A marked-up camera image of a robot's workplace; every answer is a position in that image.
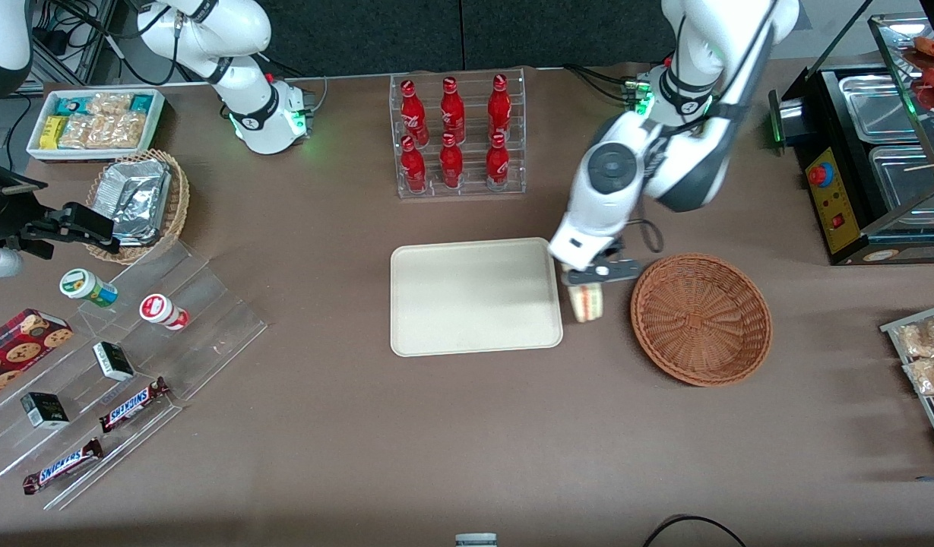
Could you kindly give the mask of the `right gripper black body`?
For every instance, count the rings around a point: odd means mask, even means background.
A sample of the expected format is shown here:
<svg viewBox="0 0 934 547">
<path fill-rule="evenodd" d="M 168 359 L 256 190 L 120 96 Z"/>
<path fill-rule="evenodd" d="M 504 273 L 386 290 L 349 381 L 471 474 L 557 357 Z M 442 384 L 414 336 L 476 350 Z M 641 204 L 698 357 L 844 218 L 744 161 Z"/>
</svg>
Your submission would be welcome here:
<svg viewBox="0 0 934 547">
<path fill-rule="evenodd" d="M 29 240 L 56 239 L 60 228 L 54 210 L 39 203 L 35 193 L 47 184 L 0 166 L 0 248 L 23 251 Z"/>
</svg>

